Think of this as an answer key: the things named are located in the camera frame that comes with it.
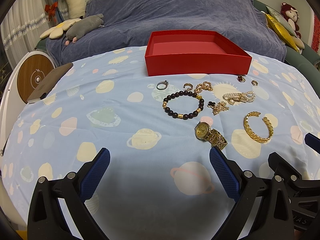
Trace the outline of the gold braided bangle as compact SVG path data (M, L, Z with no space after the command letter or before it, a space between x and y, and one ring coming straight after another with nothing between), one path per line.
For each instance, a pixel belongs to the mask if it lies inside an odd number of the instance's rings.
M260 112L249 112L244 117L243 125L245 132L252 140L266 144L274 135L274 127L266 116L259 119L260 115Z

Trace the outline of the gold wristwatch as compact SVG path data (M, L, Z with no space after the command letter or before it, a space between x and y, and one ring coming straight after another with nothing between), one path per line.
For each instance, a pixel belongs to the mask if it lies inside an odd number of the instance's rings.
M195 136L199 140L209 142L212 147L223 150L228 142L223 135L216 129L210 127L206 122L199 122L195 127Z

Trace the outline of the gold hoop earring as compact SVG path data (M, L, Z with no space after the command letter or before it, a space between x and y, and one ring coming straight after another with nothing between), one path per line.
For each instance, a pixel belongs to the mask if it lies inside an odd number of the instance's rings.
M192 91L193 90L193 85L191 83L185 83L183 85L183 88L184 88L184 90Z
M251 81L251 84L252 84L253 86L258 86L258 82L255 81L255 80L252 80L252 81Z

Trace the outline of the red clover earring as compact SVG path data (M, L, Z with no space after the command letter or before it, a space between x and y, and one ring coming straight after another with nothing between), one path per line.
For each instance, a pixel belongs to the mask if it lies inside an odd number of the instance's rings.
M239 82L246 82L246 79L245 79L242 75L239 75L239 76L237 77L237 80L238 80Z

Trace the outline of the planet print blue sheet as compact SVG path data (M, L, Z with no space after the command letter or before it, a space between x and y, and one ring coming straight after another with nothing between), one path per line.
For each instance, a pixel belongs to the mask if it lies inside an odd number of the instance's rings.
M272 177L267 158L275 151L300 173L319 178L319 155L304 143L306 133L319 135L319 98L296 68L252 53L246 82L176 75L166 77L161 91L156 86L163 77L147 75L144 54L144 47L131 47L75 61L47 98L24 108L2 164L4 187L23 221L39 177L62 178L105 147L111 163L86 206L108 237L208 239L233 201L210 165L210 144L195 137L198 122L217 129L228 142L226 157L256 176ZM248 91L255 100L218 115L204 108L186 121L165 113L165 96L204 81L213 88L202 92L205 101ZM253 111L274 127L266 144L245 132L244 117Z

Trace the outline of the green sofa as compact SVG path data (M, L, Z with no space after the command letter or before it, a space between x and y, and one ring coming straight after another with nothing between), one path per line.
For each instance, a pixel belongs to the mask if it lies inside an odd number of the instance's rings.
M248 13L245 26L249 28L244 32L240 47L295 67L319 95L319 71L314 66L314 63L319 63L319 55L307 44L304 44L305 48L300 53L283 42L267 23L265 15L269 12L265 4L256 0L245 0L240 4Z

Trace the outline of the gold satin pillow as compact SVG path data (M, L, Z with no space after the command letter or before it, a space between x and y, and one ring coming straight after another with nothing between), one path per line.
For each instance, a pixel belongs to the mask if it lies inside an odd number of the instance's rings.
M271 15L266 14L265 16L266 16L268 25L278 35L278 37L283 42L285 42L288 46L294 49L296 52L299 52L299 48L297 47L296 43L294 42L292 36L287 31L287 29L282 24L280 24L275 18L273 18Z

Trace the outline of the round wooden white device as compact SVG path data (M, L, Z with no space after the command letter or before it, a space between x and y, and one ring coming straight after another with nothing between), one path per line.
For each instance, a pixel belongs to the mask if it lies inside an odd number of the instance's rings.
M29 52L20 60L1 100L1 136L8 136L31 93L54 68L49 55L42 51Z

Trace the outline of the grey green pillow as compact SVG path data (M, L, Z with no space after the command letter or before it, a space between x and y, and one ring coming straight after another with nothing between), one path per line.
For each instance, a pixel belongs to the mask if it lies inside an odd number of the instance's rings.
M279 12L277 12L276 10L274 10L273 8L266 6L268 12L270 13L270 15L275 18L280 24L283 25L283 27L294 37L296 37L296 33L294 31L294 29L291 27L291 25L288 23L288 21L283 17L282 14L280 14Z

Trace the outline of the red monkey plush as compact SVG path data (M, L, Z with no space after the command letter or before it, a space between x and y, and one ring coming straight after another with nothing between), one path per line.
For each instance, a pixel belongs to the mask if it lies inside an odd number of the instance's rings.
M291 28L295 31L297 37L301 38L301 34L299 32L299 26L297 25L297 21L299 19L299 13L295 9L295 7L291 6L288 3L282 3L280 13L287 20Z

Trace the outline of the red cardboard tray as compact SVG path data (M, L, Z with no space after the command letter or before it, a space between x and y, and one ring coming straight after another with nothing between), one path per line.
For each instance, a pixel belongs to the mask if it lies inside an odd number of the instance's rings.
M252 57L216 31L164 30L151 33L145 62L148 76L246 75Z

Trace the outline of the white flower plush cushion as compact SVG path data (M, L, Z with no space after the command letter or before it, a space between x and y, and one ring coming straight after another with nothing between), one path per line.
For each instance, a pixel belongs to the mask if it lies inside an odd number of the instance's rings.
M65 31L67 31L73 24L79 22L80 18L70 19L51 27L40 35L40 39L50 38L52 40L60 38Z

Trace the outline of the grey plush toy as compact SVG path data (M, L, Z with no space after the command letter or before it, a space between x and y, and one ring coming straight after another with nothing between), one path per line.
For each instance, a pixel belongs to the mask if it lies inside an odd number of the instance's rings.
M66 32L65 46L85 36L87 33L104 26L103 14L92 15L73 24Z

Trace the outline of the white lace curtain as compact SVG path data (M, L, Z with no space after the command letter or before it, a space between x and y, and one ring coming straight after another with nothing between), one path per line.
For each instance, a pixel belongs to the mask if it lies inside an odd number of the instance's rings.
M33 51L49 29L44 0L16 0L1 23L4 50L12 68Z

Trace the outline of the blue-grey velvet blanket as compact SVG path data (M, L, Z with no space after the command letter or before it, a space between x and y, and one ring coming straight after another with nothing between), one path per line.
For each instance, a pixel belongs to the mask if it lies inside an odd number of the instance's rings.
M287 49L267 26L253 0L89 0L86 16L103 14L104 25L78 42L47 40L58 65L126 47L147 45L154 31L217 31L245 51L283 61Z

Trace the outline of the red ribbon bow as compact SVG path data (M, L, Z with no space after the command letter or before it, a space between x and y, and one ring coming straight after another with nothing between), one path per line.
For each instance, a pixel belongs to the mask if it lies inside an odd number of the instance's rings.
M51 21L54 19L55 17L55 13L56 13L56 9L57 9L57 2L54 2L52 5L45 5L44 10L48 15L48 20Z

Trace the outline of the red wall decoration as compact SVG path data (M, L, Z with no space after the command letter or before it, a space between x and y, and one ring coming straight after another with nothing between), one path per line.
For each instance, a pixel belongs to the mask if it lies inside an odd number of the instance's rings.
M314 15L314 23L313 23L313 36L311 48L319 53L319 44L320 44L320 21L316 15Z

